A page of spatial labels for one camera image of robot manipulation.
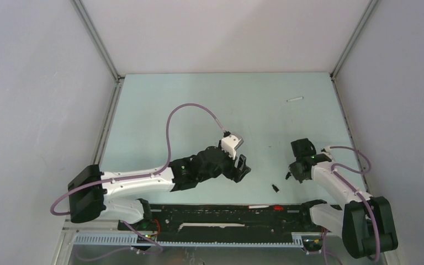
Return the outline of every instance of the white table surface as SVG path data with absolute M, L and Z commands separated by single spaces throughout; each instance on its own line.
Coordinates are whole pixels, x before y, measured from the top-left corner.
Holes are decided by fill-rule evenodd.
M 303 97 L 287 102 L 288 99 Z M 312 181 L 285 180 L 295 161 L 290 143 L 309 138 L 317 149 L 350 146 L 327 73 L 212 73 L 127 75 L 104 151 L 103 171 L 133 171 L 165 164 L 165 126 L 173 108 L 199 103 L 215 113 L 245 143 L 238 150 L 252 168 L 240 183 L 220 176 L 196 188 L 171 193 L 136 194 L 150 203 L 295 204 L 334 200 Z M 222 132 L 205 111 L 186 107 L 170 126 L 172 159 L 217 145 Z M 334 150 L 336 161 L 358 168 L 350 151 Z M 360 175 L 343 170 L 360 188 Z M 276 193 L 272 184 L 280 192 Z

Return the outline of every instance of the gray wall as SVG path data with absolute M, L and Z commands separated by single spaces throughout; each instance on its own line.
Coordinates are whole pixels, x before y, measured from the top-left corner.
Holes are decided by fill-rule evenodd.
M 0 264 L 51 262 L 113 84 L 69 0 L 0 1 Z
M 424 264 L 424 1 L 381 1 L 337 85 L 373 160 L 368 183 L 393 207 L 401 254 Z

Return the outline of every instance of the robotic arm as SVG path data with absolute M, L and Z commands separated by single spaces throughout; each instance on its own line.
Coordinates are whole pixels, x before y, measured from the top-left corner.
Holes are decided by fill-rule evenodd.
M 98 165 L 86 167 L 68 185 L 73 190 L 81 185 L 112 180 L 81 190 L 69 196 L 71 222 L 82 223 L 98 217 L 124 220 L 130 224 L 151 216 L 149 203 L 145 200 L 125 199 L 133 194 L 149 192 L 174 192 L 195 188 L 199 182 L 223 174 L 226 178 L 240 182 L 251 171 L 246 166 L 246 157 L 240 155 L 238 165 L 236 150 L 243 144 L 238 134 L 226 132 L 218 147 L 209 146 L 197 155 L 171 161 L 158 173 L 159 168 L 132 172 L 101 172 Z M 126 181 L 114 178 L 147 175 Z
M 349 181 L 342 181 L 333 172 L 334 159 L 330 148 L 316 153 L 316 148 L 308 139 L 291 143 L 296 161 L 290 164 L 289 176 L 300 183 L 312 179 L 321 185 L 336 201 L 340 209 L 323 200 L 302 204 L 302 220 L 305 223 L 320 225 L 342 238 L 344 246 L 354 258 L 366 257 L 376 252 L 373 220 L 361 199 L 371 207 L 379 231 L 380 251 L 395 250 L 398 239 L 393 221 L 391 206 L 384 197 L 373 197 L 357 188 Z

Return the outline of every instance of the red wire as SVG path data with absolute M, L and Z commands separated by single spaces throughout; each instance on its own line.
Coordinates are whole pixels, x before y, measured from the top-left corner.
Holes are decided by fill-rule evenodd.
M 156 222 L 158 226 L 158 231 L 157 231 L 157 238 L 158 238 L 158 235 L 160 234 L 160 223 L 158 222 L 157 219 L 154 219 L 153 222 Z

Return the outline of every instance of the white wall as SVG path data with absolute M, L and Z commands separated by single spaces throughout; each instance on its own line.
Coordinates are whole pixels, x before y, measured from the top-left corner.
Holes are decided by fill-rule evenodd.
M 381 1 L 337 84 L 368 182 L 391 202 L 406 259 L 424 264 L 424 1 Z
M 127 73 L 330 72 L 368 0 L 85 0 Z
M 0 264 L 50 263 L 113 84 L 69 0 L 0 1 Z

